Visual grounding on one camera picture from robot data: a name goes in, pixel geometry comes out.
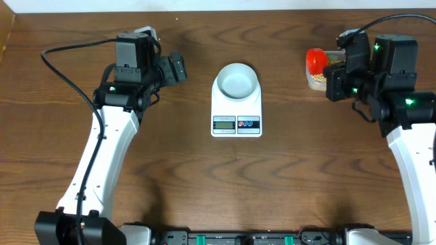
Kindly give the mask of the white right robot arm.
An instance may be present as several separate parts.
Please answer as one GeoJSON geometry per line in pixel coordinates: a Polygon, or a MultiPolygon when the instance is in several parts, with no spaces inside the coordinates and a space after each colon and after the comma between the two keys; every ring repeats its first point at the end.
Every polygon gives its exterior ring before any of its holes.
{"type": "Polygon", "coordinates": [[[388,141],[405,190],[412,244],[435,243],[435,94],[415,89],[417,41],[408,35],[364,31],[337,38],[345,59],[324,68],[326,97],[369,106],[361,116],[378,123],[388,141]]]}

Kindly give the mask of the red plastic measuring scoop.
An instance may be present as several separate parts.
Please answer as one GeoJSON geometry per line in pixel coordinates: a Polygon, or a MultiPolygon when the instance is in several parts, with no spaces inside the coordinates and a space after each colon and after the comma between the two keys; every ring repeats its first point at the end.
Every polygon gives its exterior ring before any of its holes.
{"type": "Polygon", "coordinates": [[[312,48],[307,51],[306,66],[311,75],[322,74],[327,64],[327,54],[321,48],[312,48]]]}

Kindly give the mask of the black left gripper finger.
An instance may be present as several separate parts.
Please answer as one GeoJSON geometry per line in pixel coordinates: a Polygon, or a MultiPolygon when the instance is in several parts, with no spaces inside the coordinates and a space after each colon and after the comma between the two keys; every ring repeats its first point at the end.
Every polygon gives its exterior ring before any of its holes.
{"type": "Polygon", "coordinates": [[[166,84],[175,85],[180,82],[178,77],[178,62],[181,60],[180,55],[170,55],[168,57],[168,70],[166,72],[166,84]]]}
{"type": "Polygon", "coordinates": [[[185,68],[185,62],[179,51],[171,52],[170,58],[174,66],[174,77],[177,82],[184,82],[187,80],[187,71],[185,68]]]}

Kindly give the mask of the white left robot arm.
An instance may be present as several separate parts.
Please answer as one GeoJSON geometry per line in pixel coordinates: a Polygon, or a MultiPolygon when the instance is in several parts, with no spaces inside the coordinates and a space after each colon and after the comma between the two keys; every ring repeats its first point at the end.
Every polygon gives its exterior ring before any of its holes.
{"type": "Polygon", "coordinates": [[[66,82],[93,111],[92,128],[76,173],[55,211],[35,221],[40,244],[159,244],[158,232],[134,222],[111,221],[114,192],[125,154],[138,132],[152,96],[186,81],[180,52],[161,54],[152,27],[119,33],[113,39],[116,61],[108,65],[92,97],[66,82]]]}

